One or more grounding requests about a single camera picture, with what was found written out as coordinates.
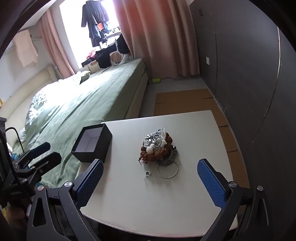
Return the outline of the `hanging dark clothes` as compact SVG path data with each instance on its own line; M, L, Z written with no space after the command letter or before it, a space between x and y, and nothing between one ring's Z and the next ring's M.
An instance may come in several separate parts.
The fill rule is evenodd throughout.
M86 1L82 7L81 27L88 26L92 47L107 42L105 35L110 32L108 21L107 11L100 1Z

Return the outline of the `brown cardboard floor mat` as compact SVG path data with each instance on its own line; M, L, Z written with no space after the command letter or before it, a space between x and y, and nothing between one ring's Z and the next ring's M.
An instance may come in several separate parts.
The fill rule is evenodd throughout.
M154 116L181 152L195 160L206 158L228 180L249 187L247 171L236 138L207 89L164 92L156 95Z

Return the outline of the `green toy on floor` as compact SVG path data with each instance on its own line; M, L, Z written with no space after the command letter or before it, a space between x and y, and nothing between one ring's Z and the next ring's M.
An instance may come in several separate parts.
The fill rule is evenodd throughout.
M152 78L152 83L153 84L161 83L161 78Z

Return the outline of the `white floral pillow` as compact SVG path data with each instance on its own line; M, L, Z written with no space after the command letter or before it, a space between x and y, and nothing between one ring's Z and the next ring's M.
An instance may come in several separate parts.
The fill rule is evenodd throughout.
M53 119L63 97L54 91L40 90L33 98L25 120L26 133L41 132Z

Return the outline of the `white pearl jewelry piece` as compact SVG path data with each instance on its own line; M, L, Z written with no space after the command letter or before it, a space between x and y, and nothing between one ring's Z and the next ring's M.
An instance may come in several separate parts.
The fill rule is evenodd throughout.
M164 128L160 128L156 132L147 134L143 142L146 152L151 155L155 151L162 149L167 144L166 136L167 134Z

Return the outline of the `pink curtain left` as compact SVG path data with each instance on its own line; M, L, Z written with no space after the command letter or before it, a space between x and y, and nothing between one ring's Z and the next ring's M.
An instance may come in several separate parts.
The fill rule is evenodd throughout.
M38 20L38 28L44 46L54 65L57 66L60 71L62 77L68 78L74 75L74 70L69 63L57 34L50 9L46 10Z

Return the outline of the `black jewelry box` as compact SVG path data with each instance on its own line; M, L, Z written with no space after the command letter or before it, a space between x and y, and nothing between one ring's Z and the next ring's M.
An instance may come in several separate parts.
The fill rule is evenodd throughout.
M91 163L99 159L105 163L112 133L105 123L85 126L79 133L71 154L82 163Z

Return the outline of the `pink curtain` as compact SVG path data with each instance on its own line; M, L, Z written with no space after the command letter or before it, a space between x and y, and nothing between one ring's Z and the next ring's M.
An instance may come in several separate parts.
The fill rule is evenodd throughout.
M150 78L197 75L194 24L186 1L114 1L122 35Z
M62 77L68 78L74 75L74 70L69 63L57 34L50 9L46 10L38 20L38 28L44 46L54 65L57 66L60 71Z

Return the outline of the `pink curtain right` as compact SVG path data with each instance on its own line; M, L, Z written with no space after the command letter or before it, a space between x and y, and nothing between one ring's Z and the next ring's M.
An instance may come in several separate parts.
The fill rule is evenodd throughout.
M186 1L114 1L122 35L150 78L197 75L194 24Z

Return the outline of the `beige towel on air conditioner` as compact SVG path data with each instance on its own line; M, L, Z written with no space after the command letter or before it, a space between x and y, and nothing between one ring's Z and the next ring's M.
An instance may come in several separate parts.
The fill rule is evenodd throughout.
M38 62L38 54L28 30L18 32L14 37L14 43L18 59L23 67Z

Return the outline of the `bed with green blanket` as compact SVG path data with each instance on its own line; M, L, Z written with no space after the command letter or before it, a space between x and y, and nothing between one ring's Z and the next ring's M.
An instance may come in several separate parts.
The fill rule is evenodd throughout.
M1 108L6 127L16 129L6 134L14 154L20 155L48 142L51 151L61 155L61 163L42 177L47 187L59 187L76 177L80 163L71 150L83 127L138 117L148 81L147 65L142 59L102 69L86 81L81 81L81 77L81 73L77 73L53 81L48 67L23 85ZM42 89L57 92L63 102L41 132L26 133L30 103Z

